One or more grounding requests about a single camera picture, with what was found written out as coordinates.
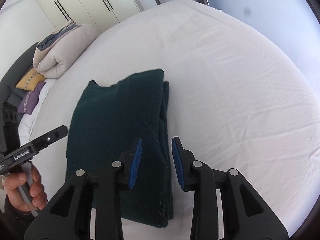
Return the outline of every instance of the white wardrobe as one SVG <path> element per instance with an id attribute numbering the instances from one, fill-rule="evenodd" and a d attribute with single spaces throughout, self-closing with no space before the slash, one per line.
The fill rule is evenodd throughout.
<path id="1" fill-rule="evenodd" d="M 59 29 L 69 19 L 90 23 L 104 32 L 139 13 L 134 0 L 37 0 L 53 25 Z"/>

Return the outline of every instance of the gray headboard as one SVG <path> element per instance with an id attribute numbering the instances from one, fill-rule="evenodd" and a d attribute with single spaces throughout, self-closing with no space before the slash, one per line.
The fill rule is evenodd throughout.
<path id="1" fill-rule="evenodd" d="M 0 81 L 0 102 L 7 101 L 8 103 L 18 107 L 27 93 L 26 90 L 16 88 L 20 79 L 32 68 L 33 55 L 38 43 L 33 44 L 27 49 L 10 67 L 7 73 Z M 19 122 L 23 114 L 18 114 Z"/>

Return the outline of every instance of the logo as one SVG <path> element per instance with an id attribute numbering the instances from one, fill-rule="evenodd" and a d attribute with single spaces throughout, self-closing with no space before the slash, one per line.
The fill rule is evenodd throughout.
<path id="1" fill-rule="evenodd" d="M 18 156 L 15 156 L 14 159 L 15 159 L 15 160 L 18 160 L 19 158 L 23 157 L 24 155 L 26 155 L 26 154 L 28 154 L 28 153 L 30 153 L 30 151 L 29 151 L 29 150 L 26 150 L 25 152 L 20 153 Z"/>

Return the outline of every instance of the green fabric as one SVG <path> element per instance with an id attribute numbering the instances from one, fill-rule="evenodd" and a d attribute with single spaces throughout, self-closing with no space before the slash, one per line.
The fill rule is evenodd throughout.
<path id="1" fill-rule="evenodd" d="M 173 218 L 167 134 L 169 83 L 160 69 L 133 74 L 111 87 L 90 81 L 73 113 L 67 174 L 99 174 L 141 137 L 143 153 L 133 191 L 121 191 L 123 218 L 166 227 Z"/>

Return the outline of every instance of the hand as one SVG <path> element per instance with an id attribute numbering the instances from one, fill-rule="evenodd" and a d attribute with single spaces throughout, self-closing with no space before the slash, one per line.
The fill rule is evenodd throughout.
<path id="1" fill-rule="evenodd" d="M 30 212 L 37 208 L 42 210 L 48 202 L 44 186 L 41 184 L 41 176 L 35 166 L 32 166 L 31 174 L 33 178 L 33 184 L 30 187 L 30 195 L 33 197 L 32 205 L 24 202 L 18 190 L 18 186 L 22 186 L 27 181 L 27 175 L 24 172 L 12 173 L 4 182 L 11 205 L 20 212 Z"/>

